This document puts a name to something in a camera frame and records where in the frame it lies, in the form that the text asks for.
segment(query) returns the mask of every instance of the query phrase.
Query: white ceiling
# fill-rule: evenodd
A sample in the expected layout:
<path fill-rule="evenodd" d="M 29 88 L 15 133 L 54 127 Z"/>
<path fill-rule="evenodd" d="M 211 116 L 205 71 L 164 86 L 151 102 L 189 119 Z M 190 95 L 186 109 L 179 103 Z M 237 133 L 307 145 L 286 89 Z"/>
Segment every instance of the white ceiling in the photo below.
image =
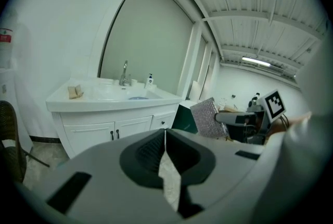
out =
<path fill-rule="evenodd" d="M 241 58 L 254 57 L 274 65 L 269 73 L 293 81 L 326 32 L 327 16 L 319 0 L 201 2 L 209 13 L 203 21 L 211 21 L 216 30 L 223 65 L 248 67 Z"/>

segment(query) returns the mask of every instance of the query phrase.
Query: soap dispenser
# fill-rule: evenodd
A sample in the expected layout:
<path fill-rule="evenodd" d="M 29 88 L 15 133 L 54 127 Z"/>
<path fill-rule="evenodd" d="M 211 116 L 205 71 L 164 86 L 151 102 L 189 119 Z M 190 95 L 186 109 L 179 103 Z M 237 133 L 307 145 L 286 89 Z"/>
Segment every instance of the soap dispenser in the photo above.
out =
<path fill-rule="evenodd" d="M 147 78 L 145 88 L 146 88 L 146 89 L 151 89 L 151 88 L 152 88 L 152 82 L 153 82 L 153 81 L 154 81 L 154 79 L 152 78 L 152 74 L 149 73 L 149 78 Z"/>

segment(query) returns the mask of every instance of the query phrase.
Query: bubble wrap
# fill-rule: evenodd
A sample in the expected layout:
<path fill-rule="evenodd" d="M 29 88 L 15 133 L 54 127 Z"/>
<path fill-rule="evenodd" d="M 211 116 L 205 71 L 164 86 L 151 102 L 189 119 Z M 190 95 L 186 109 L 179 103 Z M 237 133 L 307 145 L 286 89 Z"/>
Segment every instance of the bubble wrap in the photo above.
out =
<path fill-rule="evenodd" d="M 214 105 L 214 98 L 209 98 L 190 107 L 198 131 L 202 136 L 210 138 L 227 137 L 229 135 L 225 124 L 215 121 L 219 111 Z"/>

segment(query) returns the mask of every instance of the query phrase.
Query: tile floor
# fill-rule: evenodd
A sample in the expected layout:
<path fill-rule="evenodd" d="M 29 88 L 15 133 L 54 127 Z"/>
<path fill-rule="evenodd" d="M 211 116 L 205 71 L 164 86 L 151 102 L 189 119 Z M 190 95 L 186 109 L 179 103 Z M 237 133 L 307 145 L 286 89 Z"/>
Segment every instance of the tile floor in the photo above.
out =
<path fill-rule="evenodd" d="M 30 190 L 48 173 L 69 160 L 69 157 L 61 144 L 34 142 L 31 154 L 49 164 L 50 167 L 47 168 L 37 161 L 28 158 L 27 171 L 25 173 L 23 184 Z M 159 176 L 164 179 L 165 199 L 169 202 L 172 208 L 177 211 L 181 188 L 181 176 L 166 152 L 161 159 Z"/>

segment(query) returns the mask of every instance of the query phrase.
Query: ceiling light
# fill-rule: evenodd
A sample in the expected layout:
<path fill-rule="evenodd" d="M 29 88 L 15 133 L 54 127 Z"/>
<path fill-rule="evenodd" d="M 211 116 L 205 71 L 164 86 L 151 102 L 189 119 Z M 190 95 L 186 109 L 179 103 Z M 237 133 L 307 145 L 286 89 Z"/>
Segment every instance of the ceiling light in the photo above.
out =
<path fill-rule="evenodd" d="M 257 59 L 253 59 L 253 58 L 249 58 L 249 57 L 243 57 L 242 60 L 247 61 L 247 62 L 257 63 L 257 64 L 260 64 L 260 65 L 263 65 L 263 66 L 267 66 L 267 67 L 271 66 L 270 63 L 267 63 L 267 62 L 264 62 L 264 61 L 260 61 L 260 60 L 257 60 Z"/>

